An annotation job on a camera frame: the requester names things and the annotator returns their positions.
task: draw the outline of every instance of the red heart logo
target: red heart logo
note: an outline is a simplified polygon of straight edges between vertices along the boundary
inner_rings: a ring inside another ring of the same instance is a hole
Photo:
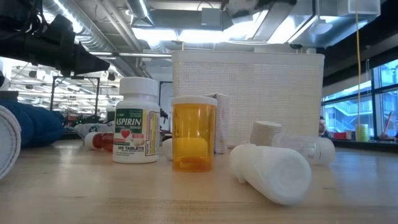
[[[122,129],[122,130],[120,131],[120,134],[121,134],[124,138],[127,138],[127,137],[129,137],[129,135],[130,135],[130,130]]]

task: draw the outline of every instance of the yellow cable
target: yellow cable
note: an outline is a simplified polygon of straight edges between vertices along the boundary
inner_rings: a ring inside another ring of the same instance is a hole
[[[358,21],[358,0],[355,0],[355,21],[356,21],[356,55],[358,58],[358,131],[361,125],[361,51],[359,49],[359,21]]]

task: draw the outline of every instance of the blue cloth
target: blue cloth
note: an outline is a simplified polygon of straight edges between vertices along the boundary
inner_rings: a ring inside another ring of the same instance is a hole
[[[17,118],[21,126],[21,147],[48,146],[63,134],[63,116],[58,111],[48,111],[11,100],[0,100]]]

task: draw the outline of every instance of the wooden table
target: wooden table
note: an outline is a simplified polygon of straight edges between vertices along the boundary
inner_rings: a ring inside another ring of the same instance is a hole
[[[229,174],[228,155],[207,173],[112,162],[81,141],[22,151],[0,180],[0,223],[397,223],[395,154],[340,149],[313,167],[306,199],[292,207],[268,201]]]

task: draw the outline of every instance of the white mesh basket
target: white mesh basket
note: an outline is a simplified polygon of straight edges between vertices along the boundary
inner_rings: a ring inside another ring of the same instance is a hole
[[[229,96],[230,146],[248,143],[253,121],[317,136],[324,56],[252,52],[173,52],[174,96]]]

